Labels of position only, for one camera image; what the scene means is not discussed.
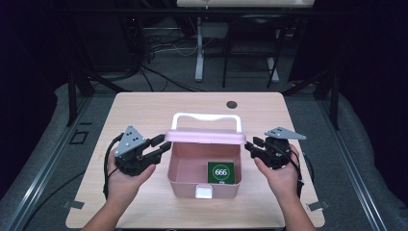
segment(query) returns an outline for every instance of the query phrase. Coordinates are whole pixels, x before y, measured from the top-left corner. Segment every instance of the pink plastic bin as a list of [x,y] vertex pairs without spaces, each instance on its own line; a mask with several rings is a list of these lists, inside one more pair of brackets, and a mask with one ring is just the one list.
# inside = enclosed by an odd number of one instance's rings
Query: pink plastic bin
[[[203,121],[233,118],[237,129],[177,128],[180,116]],[[242,180],[241,144],[246,143],[237,115],[174,115],[166,141],[172,141],[168,180],[176,196],[195,198],[234,198]],[[235,184],[210,184],[208,162],[234,163]]]

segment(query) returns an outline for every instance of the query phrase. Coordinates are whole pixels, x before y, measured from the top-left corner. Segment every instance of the hand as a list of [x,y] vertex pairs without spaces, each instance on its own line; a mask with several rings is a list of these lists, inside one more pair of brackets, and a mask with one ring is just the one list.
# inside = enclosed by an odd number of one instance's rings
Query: hand
[[[299,155],[293,145],[290,144],[290,148],[297,156]],[[291,155],[291,158],[299,166],[299,162],[294,154]],[[266,176],[270,189],[278,201],[287,197],[297,197],[297,171],[291,163],[279,169],[271,169],[259,158],[255,158],[254,161],[258,169]]]
[[[108,174],[115,169],[115,155],[112,151],[108,161]],[[129,176],[122,173],[120,169],[116,169],[109,177],[109,196],[107,202],[113,202],[126,209],[138,194],[139,187],[153,174],[155,169],[156,166],[151,165],[138,176]]]

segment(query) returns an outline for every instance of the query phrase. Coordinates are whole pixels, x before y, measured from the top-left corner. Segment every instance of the black hole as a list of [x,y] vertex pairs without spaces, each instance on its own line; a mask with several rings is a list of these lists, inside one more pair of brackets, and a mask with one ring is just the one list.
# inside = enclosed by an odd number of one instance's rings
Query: black hole
[[237,104],[237,102],[235,102],[235,101],[228,101],[228,102],[227,102],[227,107],[228,107],[229,109],[235,109],[235,108],[238,107],[238,104]]

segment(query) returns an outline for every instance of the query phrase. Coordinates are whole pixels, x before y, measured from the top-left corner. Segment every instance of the table top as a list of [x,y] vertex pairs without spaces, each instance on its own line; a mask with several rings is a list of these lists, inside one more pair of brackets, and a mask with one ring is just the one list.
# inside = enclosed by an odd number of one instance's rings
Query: table top
[[315,0],[177,0],[178,7],[312,8]]
[[[235,109],[227,102],[237,103]],[[66,220],[70,228],[83,227],[105,202],[103,163],[112,142],[128,125],[133,125],[145,138],[164,134],[171,128],[176,113],[237,115],[248,141],[264,138],[265,131],[284,127],[294,131],[285,100],[276,92],[124,92],[119,93],[89,161],[87,172],[75,197],[84,202],[81,210],[72,208]],[[235,128],[235,120],[197,123],[187,126]],[[300,152],[298,141],[290,140]],[[171,150],[139,190],[118,228],[270,228],[285,226],[284,218],[265,176],[256,168],[250,154],[242,146],[242,181],[237,196],[231,199],[196,199],[177,197],[167,178]],[[306,204],[318,201],[305,161],[300,155],[305,185],[301,201],[312,223],[322,227],[322,211],[311,212]]]

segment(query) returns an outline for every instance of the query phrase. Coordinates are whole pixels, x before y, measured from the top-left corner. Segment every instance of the green card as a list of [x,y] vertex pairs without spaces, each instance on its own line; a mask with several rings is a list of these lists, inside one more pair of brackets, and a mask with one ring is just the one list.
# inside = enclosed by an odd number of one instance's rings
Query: green card
[[209,162],[208,183],[235,184],[235,170],[232,162]]

